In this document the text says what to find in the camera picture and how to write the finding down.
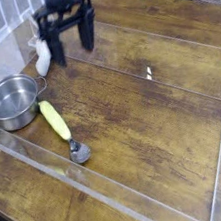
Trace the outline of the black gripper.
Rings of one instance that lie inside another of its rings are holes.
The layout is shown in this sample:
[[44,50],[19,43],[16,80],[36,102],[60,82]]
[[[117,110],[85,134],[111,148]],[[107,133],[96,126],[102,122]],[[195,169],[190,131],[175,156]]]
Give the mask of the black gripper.
[[94,49],[95,10],[91,0],[44,0],[45,5],[33,15],[39,27],[38,33],[45,37],[52,58],[61,67],[66,66],[63,44],[59,33],[78,25],[83,48]]

